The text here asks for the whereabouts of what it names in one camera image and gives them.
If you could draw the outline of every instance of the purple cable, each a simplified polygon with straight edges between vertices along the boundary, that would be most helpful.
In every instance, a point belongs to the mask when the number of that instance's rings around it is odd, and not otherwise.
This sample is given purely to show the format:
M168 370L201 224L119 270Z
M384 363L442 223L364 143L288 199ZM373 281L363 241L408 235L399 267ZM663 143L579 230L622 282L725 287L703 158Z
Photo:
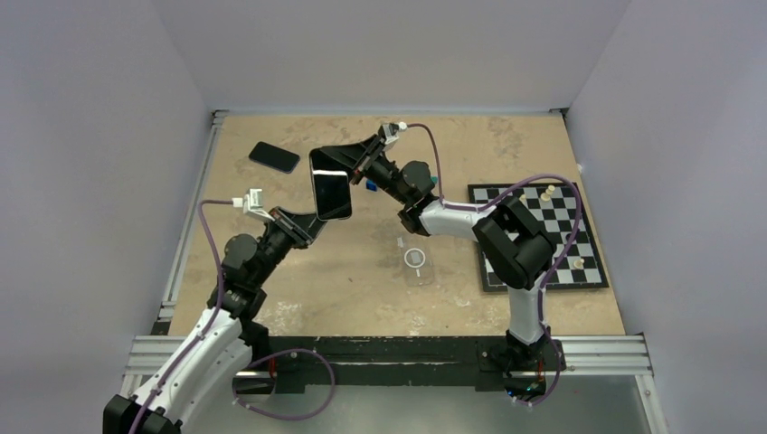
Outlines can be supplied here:
M195 345L197 345L200 341L201 335L205 335L210 331L211 327L213 326L213 321L215 321L215 318L218 316L219 311L221 310L221 304L223 302L223 270L221 268L221 258L218 255L218 250L215 247L215 242L213 241L213 235L211 234L211 228L208 226L208 221L205 219L205 215L203 214L203 205L205 204L216 204L216 205L231 205L232 201L215 201L215 200L204 200L201 201L197 205L197 213L200 215L200 223L203 225L203 231L205 232L205 238L208 239L208 243L211 245L211 250L213 251L213 260L215 260L216 265L216 274L218 277L218 297L216 298L216 304L215 308L213 309L213 314L211 315L210 319L208 319L208 322L205 324L205 327L203 327L202 331L192 339L192 341L187 345L184 350L181 351L181 353L178 354L178 356L174 359L173 362L171 362L168 365L168 369L166 369L165 373L161 377L159 377L159 380L157 380L157 386L159 388L163 387L168 377L173 373L176 367L178 367L178 364L181 363L182 360L189 354L189 352L192 351ZM136 434L136 431L138 430L138 425L141 423L141 420L144 418L144 414L149 409L149 406L152 404L152 401L155 400L157 395L161 393L161 390L159 389L153 389L149 395L147 396L147 399L144 401L144 404L141 406L140 409L138 409L138 413L136 414L136 417L133 419L133 423L130 424L130 430L128 431L128 434Z
M234 401L240 404L243 408L246 410L254 411L256 413L259 413L260 415L267 416L272 419L277 420L306 420L309 418L313 418L317 416L319 413L322 412L327 406L330 404L330 402L333 400L333 396L336 394L336 376L333 374L333 367L330 366L330 363L327 361L327 359L320 354L317 354L313 351L309 351L304 348L295 348L292 350L285 350L285 351L278 351L275 354L267 355L266 357L262 357L259 360L251 363L248 365L248 368L254 368L264 362L268 362L271 359L276 359L277 357L280 357L282 355L290 354L290 353L304 353L304 354L311 354L315 356L317 359L319 359L320 362L322 362L323 365L327 368L328 373L330 373L330 393L327 394L327 398L325 398L325 401L322 402L322 405L317 407L315 410L306 413L306 414L299 414L296 416L288 415L288 414L277 414L272 413L270 411L262 410L257 407L253 407L249 403L245 402L237 396L237 391L234 389L234 386L232 386L232 395L234 395Z
M479 209L479 207L477 206L445 203L445 193L442 191L442 169L440 167L440 153L437 151L437 141L434 140L434 135L431 133L431 128L427 127L425 124L417 124L417 123L408 124L408 128L423 128L426 130L426 133L429 135L429 140L431 140L431 148L434 150L434 160L437 163L437 191L440 194L440 203L449 210L477 211Z
M570 190L573 191L573 195L575 196L575 218L573 219L573 231L570 232L570 236L567 237L567 242L564 244L564 247L562 249L562 253L554 260L554 264L552 267L546 271L544 274L544 277L541 279L541 291L538 292L538 322L541 324L541 328L544 331L544 335L546 336L546 339L549 341L549 344L554 348L554 353L556 354L557 364L556 364L556 371L554 374L554 380L552 381L551 387L548 388L548 390L537 400L535 401L529 401L528 403L532 406L538 405L541 402L543 402L546 398L551 395L551 393L554 391L554 388L556 387L556 384L559 382L559 375L561 373L561 369L559 366L559 360L562 358L562 354L559 352L559 349L554 344L554 339L551 337L551 334L549 333L548 329L546 328L546 325L544 323L544 292L543 290L546 288L546 285L548 284L549 279L551 279L551 276L556 272L556 269L559 268L559 265L562 263L564 258L567 257L567 252L570 251L570 248L573 246L573 243L575 242L575 236L578 235L579 226L581 225L581 218L582 218L582 210L583 210L583 202L581 198L581 192L578 190L577 187L575 187L575 184L573 184L569 179L560 176L560 175L554 175L554 174L541 174L541 175L534 175L530 176L529 178L523 179L522 181L508 187L506 190L503 191L503 193L499 194L495 199L490 201L489 203L485 203L481 206L470 206L470 205L459 205L455 203L445 203L445 196L442 192L442 173L440 169L440 155L437 152L437 142L434 140L434 135L431 133L431 129L427 127L424 124L408 124L408 127L419 127L426 130L426 132L429 134L429 139L431 140L431 147L434 149L434 160L437 162L437 188L440 193L440 203L449 210L458 210L458 211L476 211L476 212L483 212L486 209L490 208L491 206L495 206L497 203L503 200L506 196L511 194L513 191L515 191L518 188L524 187L533 181L538 181L541 179L555 179L557 181L561 181L568 187L570 187Z

